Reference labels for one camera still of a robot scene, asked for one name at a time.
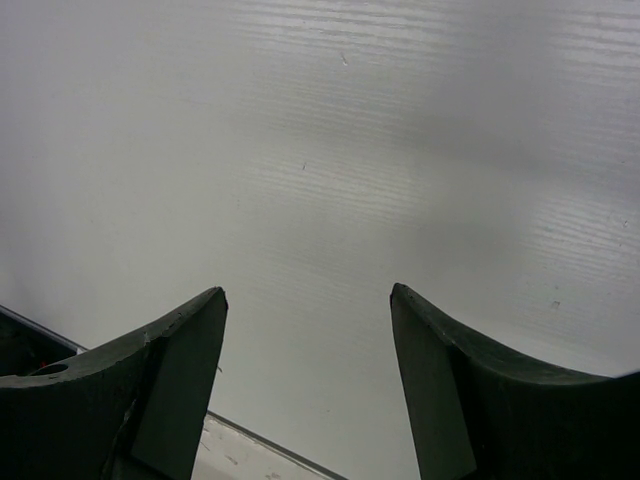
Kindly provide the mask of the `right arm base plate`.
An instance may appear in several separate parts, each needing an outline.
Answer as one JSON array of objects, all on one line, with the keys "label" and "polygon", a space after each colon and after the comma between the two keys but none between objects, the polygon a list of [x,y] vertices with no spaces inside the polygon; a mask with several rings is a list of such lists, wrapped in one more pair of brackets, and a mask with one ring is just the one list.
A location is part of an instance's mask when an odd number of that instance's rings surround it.
[{"label": "right arm base plate", "polygon": [[2,306],[1,375],[30,375],[85,348]]}]

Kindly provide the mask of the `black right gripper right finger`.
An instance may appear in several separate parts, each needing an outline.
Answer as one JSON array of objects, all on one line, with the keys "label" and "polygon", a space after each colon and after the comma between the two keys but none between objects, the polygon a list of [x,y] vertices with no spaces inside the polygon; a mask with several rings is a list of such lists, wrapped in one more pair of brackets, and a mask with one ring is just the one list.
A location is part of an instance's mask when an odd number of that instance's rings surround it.
[{"label": "black right gripper right finger", "polygon": [[424,479],[635,479],[639,376],[516,351],[413,289],[390,294],[396,356]]}]

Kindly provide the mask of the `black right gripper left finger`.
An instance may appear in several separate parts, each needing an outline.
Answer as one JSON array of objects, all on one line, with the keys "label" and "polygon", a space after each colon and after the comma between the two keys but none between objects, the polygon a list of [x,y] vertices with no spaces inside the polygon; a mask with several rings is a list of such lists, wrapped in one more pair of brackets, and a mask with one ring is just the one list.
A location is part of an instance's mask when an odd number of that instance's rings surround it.
[{"label": "black right gripper left finger", "polygon": [[96,348],[1,375],[2,477],[189,478],[227,311],[214,287]]}]

